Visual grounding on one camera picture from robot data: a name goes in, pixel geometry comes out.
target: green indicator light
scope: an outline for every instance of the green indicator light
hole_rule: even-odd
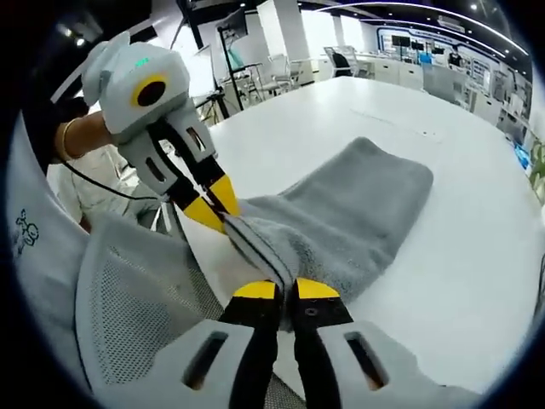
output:
[[[146,64],[147,62],[149,62],[150,59],[149,58],[142,58],[140,61],[137,61],[135,66],[143,66],[144,64]]]

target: window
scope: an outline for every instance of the window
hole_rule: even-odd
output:
[[[170,44],[158,44],[165,48],[168,48]],[[195,37],[189,26],[183,26],[178,33],[178,38],[172,47],[174,51],[180,53],[181,58],[186,60],[190,57],[193,57],[198,51],[197,44],[195,43]]]
[[[358,51],[365,50],[364,34],[359,20],[342,15],[341,24],[344,33],[344,44],[352,45]]]
[[[163,40],[161,40],[160,37],[152,38],[150,41],[147,42],[148,44],[155,45],[157,47],[164,47]]]
[[[83,90],[80,89],[75,96],[83,98]],[[100,110],[100,104],[97,102],[96,104],[94,104],[92,107],[89,108],[89,113],[98,112],[99,110]]]
[[[319,58],[319,56],[325,55],[324,47],[339,45],[331,14],[302,10],[301,17],[311,58]]]

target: computer monitor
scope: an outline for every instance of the computer monitor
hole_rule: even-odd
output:
[[[229,40],[229,43],[247,36],[248,26],[246,26],[244,8],[228,15],[225,19],[216,24],[215,28],[225,40]]]
[[[410,37],[392,36],[392,44],[398,47],[410,47]]]

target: ceiling light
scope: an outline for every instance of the ceiling light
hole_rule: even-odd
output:
[[[59,31],[67,37],[70,37],[72,35],[72,30],[70,30],[66,26],[63,26],[62,24],[59,25]]]
[[[336,6],[328,6],[328,7],[323,7],[321,9],[318,9],[316,11],[326,11],[326,10],[331,10],[331,9],[342,9],[342,8],[345,8],[347,5],[346,4],[339,4],[339,5],[336,5]],[[455,13],[453,11],[449,11],[449,10],[445,10],[445,9],[439,9],[437,7],[433,7],[433,6],[427,6],[425,4],[416,4],[416,3],[401,3],[401,2],[364,2],[364,3],[350,3],[349,6],[353,7],[353,6],[405,6],[405,7],[415,7],[417,9],[425,9],[425,10],[432,10],[432,11],[436,11],[438,13],[442,13],[442,14],[448,14],[448,15],[453,15],[459,19],[462,19],[462,20],[465,20],[465,21],[469,21],[470,23],[473,23],[475,24],[476,26],[481,26],[483,28],[485,28],[486,30],[488,30],[489,32],[492,32],[493,34],[496,34],[498,37],[504,39],[505,41],[507,41],[508,43],[510,43],[511,45],[513,45],[514,47],[516,47],[517,49],[519,49],[520,51],[522,51],[525,55],[528,55],[528,53],[526,52],[525,49],[523,49],[522,47],[520,47],[515,41],[513,41],[511,38],[501,34],[500,32],[498,32],[497,30],[494,30],[492,27],[488,27],[485,23],[481,23],[480,21],[476,21],[470,17],[467,17],[463,14],[458,14],[458,13]]]
[[[436,27],[436,26],[431,26],[429,24],[424,24],[424,23],[415,23],[414,21],[403,21],[403,20],[389,20],[389,19],[360,19],[360,21],[363,21],[363,22],[377,22],[377,21],[387,21],[387,22],[390,22],[390,23],[400,23],[400,24],[412,24],[414,26],[421,26],[421,27],[426,27],[426,28],[431,28],[431,29],[434,29],[434,30],[441,30],[442,32],[448,32],[449,34],[455,34],[457,35],[458,37],[462,37],[466,40],[469,40],[475,44],[478,44],[480,45],[481,47],[483,47],[484,49],[488,49],[491,53],[493,53],[494,56],[496,55],[500,55],[501,57],[505,58],[505,55],[503,55],[500,51],[498,51],[497,49],[493,49],[490,45],[487,45],[485,43],[481,43],[480,41],[477,41],[475,40],[474,38],[471,38],[471,37],[468,37],[468,36],[465,36],[459,32],[453,32],[452,30],[448,30],[446,28],[443,28],[443,27]]]

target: black cable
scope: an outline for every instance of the black cable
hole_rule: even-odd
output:
[[[87,175],[84,175],[82,172],[80,172],[79,170],[77,169],[74,169],[70,164],[68,164],[65,160],[61,159],[60,160],[61,163],[63,165],[65,165],[66,168],[68,168],[71,172],[75,173],[76,175],[78,175],[79,177],[81,177],[82,179],[85,179],[86,181],[88,181],[89,183],[97,186],[97,187],[101,187],[102,189],[104,190],[107,190],[108,192],[110,193],[113,193],[113,194],[116,194],[117,196],[121,196],[122,198],[126,198],[126,199],[130,199],[130,200],[159,200],[159,197],[157,198],[154,198],[152,196],[143,196],[141,198],[136,198],[135,196],[129,196],[128,194],[125,194],[125,193],[121,193],[115,189],[112,189],[111,187],[108,187],[106,185],[103,185],[102,183],[99,183],[97,181],[94,181],[93,179],[91,179],[90,177],[88,177]]]
[[[545,290],[545,283],[543,281],[545,280],[545,254],[543,254],[542,257],[542,265],[541,270],[539,272],[539,284],[537,286],[537,300],[536,300],[536,309],[534,311],[534,316],[539,314],[539,311],[543,304],[543,298],[545,297],[544,290]]]

